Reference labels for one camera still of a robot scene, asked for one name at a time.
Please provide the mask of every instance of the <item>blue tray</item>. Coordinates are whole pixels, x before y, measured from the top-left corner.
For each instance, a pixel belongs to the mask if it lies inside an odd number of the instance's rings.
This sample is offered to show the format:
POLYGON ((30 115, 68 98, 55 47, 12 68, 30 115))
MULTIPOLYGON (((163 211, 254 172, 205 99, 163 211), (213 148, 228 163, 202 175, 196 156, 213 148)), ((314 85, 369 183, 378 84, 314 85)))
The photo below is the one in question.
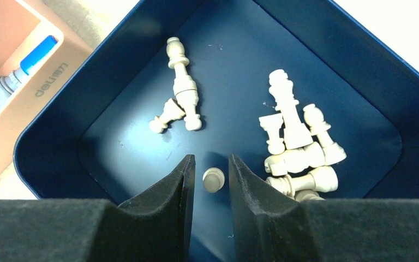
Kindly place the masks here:
POLYGON ((230 154, 267 176, 258 117, 276 113, 268 75, 279 68, 298 111, 322 109, 348 154, 325 198, 419 198, 419 74, 326 0, 141 1, 22 133, 16 168, 40 198, 119 204, 194 154, 190 257, 234 260, 228 184, 208 194, 201 177, 227 175, 230 154), (173 97, 171 36, 190 59, 203 128, 154 134, 149 121, 173 97))

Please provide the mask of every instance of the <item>glue bottle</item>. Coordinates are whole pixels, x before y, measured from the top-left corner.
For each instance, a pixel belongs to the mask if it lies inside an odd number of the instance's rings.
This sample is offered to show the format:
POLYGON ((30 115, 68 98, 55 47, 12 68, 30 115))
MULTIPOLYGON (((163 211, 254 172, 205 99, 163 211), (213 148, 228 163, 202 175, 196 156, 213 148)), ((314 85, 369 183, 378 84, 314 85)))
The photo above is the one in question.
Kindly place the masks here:
POLYGON ((8 76, 0 76, 0 108, 12 93, 30 80, 36 69, 35 65, 41 61, 56 44, 57 40, 55 37, 51 35, 46 37, 20 62, 20 67, 18 69, 13 70, 8 76))

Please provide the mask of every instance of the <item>tray floor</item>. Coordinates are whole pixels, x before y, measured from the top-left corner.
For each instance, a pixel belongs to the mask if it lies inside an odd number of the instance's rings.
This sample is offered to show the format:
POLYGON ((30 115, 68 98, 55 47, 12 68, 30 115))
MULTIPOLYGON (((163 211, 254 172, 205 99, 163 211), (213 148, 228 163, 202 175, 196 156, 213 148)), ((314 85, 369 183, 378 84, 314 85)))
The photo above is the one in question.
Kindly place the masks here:
POLYGON ((209 251, 220 260, 235 258, 228 179, 221 191, 210 194, 201 178, 210 167, 227 176, 230 154, 239 155, 260 177, 267 176, 267 134, 258 117, 276 113, 268 92, 273 70, 284 69, 294 82, 300 117, 305 105, 315 103, 332 125, 331 137, 348 154, 333 166, 338 190, 322 194, 325 198, 364 197, 398 160, 396 128, 256 3, 208 0, 175 36, 190 59, 203 128, 189 132, 181 120, 164 134, 148 129, 173 97, 175 74, 167 67, 164 46, 85 133, 79 155, 85 169, 120 203, 167 175, 186 154, 194 154, 191 257, 209 251))

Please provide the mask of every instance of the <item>white table surface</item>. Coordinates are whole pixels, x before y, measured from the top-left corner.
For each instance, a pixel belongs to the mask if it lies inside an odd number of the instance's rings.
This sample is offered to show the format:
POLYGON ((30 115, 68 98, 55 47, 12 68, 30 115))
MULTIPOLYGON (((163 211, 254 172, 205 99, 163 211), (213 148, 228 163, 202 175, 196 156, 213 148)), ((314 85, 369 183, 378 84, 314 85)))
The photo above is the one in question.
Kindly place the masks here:
MULTIPOLYGON (((419 0, 335 0, 419 72, 419 0)), ((43 0, 96 47, 137 0, 43 0)), ((0 176, 0 199, 35 199, 13 164, 0 176)))

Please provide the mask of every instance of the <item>white chess piece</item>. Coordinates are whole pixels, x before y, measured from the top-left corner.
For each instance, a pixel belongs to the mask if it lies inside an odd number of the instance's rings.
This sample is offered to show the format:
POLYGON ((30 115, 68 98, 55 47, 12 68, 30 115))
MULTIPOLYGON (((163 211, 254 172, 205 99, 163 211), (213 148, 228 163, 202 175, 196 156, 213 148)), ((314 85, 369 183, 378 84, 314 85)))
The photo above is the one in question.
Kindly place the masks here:
POLYGON ((267 150, 271 154, 281 154, 285 151, 283 139, 280 138, 280 128, 283 124, 282 114, 262 116, 259 118, 260 126, 267 132, 267 150))
POLYGON ((313 142, 310 132, 304 123, 301 123, 296 106, 299 104, 293 95, 293 82, 288 75, 278 69, 269 75, 269 93, 276 99, 276 110, 280 111, 285 121, 284 141, 286 149, 295 149, 307 146, 313 142))
POLYGON ((210 193, 219 191, 225 182, 224 173, 219 168, 209 168, 203 174, 203 187, 210 193))
POLYGON ((325 156, 319 143, 313 142, 304 148, 286 150, 280 155, 270 156, 264 160, 267 173, 272 176, 284 176, 299 173, 308 167, 317 168, 325 165, 325 156))
POLYGON ((167 128, 167 124, 174 120, 179 120, 185 116, 185 112, 177 105, 177 102, 170 98, 166 101, 163 108, 163 114, 156 116, 154 120, 151 120, 148 126, 150 130, 159 134, 167 128))
POLYGON ((335 191, 338 188, 338 177, 331 166, 320 166, 301 177, 292 178, 290 175, 279 178, 268 177, 266 183, 292 198, 295 192, 305 189, 324 193, 335 191))
POLYGON ((197 88, 195 81, 185 69, 189 64, 189 59, 185 57, 184 46, 179 38, 171 37, 167 40, 166 53, 169 57, 168 67, 176 72, 172 89, 178 104, 185 111, 185 128, 189 131, 198 130, 201 128, 201 120, 200 115, 196 113, 199 100, 197 88))
POLYGON ((343 161, 346 158, 344 149, 334 142, 328 130, 332 127, 324 121, 324 114, 315 104, 307 105, 303 108, 304 121, 310 127, 311 135, 316 135, 324 151, 325 164, 332 165, 343 161))
POLYGON ((321 198, 316 191, 313 190, 301 190, 296 193, 295 200, 298 202, 305 201, 305 200, 325 200, 321 198))

